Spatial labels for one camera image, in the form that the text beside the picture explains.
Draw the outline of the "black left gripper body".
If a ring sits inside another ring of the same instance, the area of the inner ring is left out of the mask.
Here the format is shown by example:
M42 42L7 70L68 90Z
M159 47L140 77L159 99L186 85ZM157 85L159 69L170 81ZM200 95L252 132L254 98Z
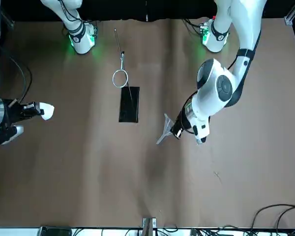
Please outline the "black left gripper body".
M171 127L170 132L179 140L184 131L190 133L190 128L190 122L187 120L185 112L180 112L174 125Z

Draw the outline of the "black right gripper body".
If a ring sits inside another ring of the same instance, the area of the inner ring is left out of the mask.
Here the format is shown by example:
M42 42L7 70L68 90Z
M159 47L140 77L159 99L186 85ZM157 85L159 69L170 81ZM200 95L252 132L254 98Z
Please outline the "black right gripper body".
M12 125L24 120L22 106L17 99L2 99L4 116L1 125Z

